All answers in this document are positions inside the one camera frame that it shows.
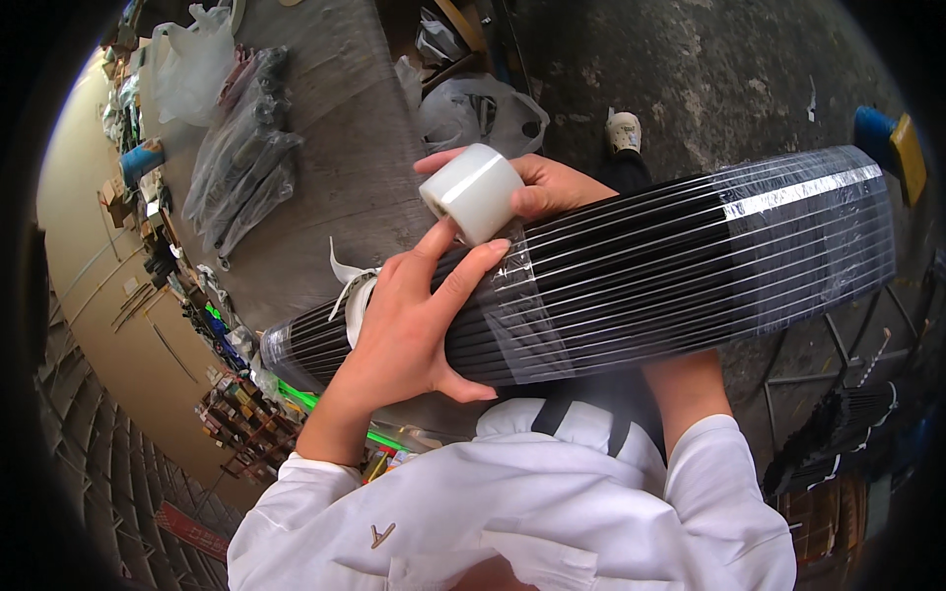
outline blue container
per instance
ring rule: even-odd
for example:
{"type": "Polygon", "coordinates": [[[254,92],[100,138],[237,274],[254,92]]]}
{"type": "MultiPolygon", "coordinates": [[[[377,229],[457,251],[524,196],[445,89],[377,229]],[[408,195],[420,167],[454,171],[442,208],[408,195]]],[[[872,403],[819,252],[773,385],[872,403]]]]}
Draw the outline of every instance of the blue container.
{"type": "Polygon", "coordinates": [[[161,138],[145,140],[144,144],[125,152],[118,157],[122,180],[125,186],[134,186],[142,175],[150,172],[165,161],[165,148],[161,138]]]}
{"type": "Polygon", "coordinates": [[[877,164],[894,174],[898,172],[890,135],[897,128],[897,120],[870,107],[860,106],[854,114],[854,145],[862,149],[877,164]]]}

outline yellow sponge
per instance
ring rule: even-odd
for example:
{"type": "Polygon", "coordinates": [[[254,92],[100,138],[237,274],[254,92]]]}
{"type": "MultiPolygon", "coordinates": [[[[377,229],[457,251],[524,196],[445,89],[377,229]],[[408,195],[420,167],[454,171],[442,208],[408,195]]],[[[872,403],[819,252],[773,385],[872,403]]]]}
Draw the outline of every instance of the yellow sponge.
{"type": "Polygon", "coordinates": [[[903,201],[913,207],[920,199],[923,186],[926,185],[926,165],[920,151],[920,140],[913,119],[904,113],[896,129],[890,134],[890,147],[901,171],[900,184],[903,201]]]}

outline finger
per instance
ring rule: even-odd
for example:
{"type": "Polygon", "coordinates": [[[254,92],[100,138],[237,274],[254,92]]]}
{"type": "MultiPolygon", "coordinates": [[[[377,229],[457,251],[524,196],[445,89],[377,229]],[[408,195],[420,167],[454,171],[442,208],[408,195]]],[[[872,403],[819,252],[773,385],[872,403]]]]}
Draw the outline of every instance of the finger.
{"type": "Polygon", "coordinates": [[[511,205],[517,216],[532,219],[575,209],[591,201],[578,191],[533,184],[517,189],[511,205]]]}
{"type": "Polygon", "coordinates": [[[444,361],[440,379],[437,380],[435,388],[443,392],[457,402],[473,402],[474,400],[494,400],[498,398],[496,390],[490,386],[477,384],[465,379],[453,371],[447,362],[444,361]]]}
{"type": "Polygon", "coordinates": [[[437,269],[437,259],[453,243],[453,237],[460,231],[452,219],[445,217],[435,223],[420,239],[398,266],[398,275],[408,282],[424,283],[424,289],[430,288],[430,279],[437,269]]]}
{"type": "Polygon", "coordinates": [[[460,153],[465,149],[466,146],[463,148],[454,148],[444,152],[431,154],[427,158],[418,160],[414,163],[414,172],[417,174],[433,174],[434,172],[437,172],[443,168],[446,163],[460,155],[460,153]]]}
{"type": "Polygon", "coordinates": [[[516,169],[519,177],[526,184],[538,184],[547,175],[549,165],[558,164],[555,160],[549,160],[537,154],[526,154],[519,158],[509,161],[509,164],[516,169]]]}
{"type": "Polygon", "coordinates": [[[397,271],[397,268],[400,266],[401,262],[407,257],[406,252],[401,252],[400,254],[395,254],[388,260],[384,262],[384,265],[381,267],[381,272],[377,275],[377,285],[375,286],[375,291],[379,291],[388,285],[388,282],[391,281],[391,278],[394,276],[394,272],[397,271]]]}
{"type": "Polygon", "coordinates": [[[477,283],[487,271],[496,266],[509,250],[509,246],[509,240],[498,238],[470,251],[430,296],[431,319],[441,322],[445,327],[449,325],[473,293],[477,283]]]}

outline roll of stretch film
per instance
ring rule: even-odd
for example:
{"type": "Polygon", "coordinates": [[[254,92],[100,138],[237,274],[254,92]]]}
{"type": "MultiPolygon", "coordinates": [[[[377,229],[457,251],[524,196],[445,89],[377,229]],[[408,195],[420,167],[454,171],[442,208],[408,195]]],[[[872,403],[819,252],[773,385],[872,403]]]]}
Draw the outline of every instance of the roll of stretch film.
{"type": "Polygon", "coordinates": [[[420,195],[435,216],[453,218],[461,241],[473,248],[512,220],[511,198],[523,186],[502,154],[473,144],[421,184],[420,195]]]}

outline red sign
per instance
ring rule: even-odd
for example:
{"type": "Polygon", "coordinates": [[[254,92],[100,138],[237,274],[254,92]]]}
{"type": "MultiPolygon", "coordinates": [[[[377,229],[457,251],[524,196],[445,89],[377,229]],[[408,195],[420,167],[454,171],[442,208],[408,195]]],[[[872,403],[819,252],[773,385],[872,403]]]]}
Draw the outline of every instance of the red sign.
{"type": "Polygon", "coordinates": [[[154,514],[154,523],[204,554],[227,564],[230,542],[181,513],[180,509],[167,501],[162,501],[161,509],[154,514]]]}

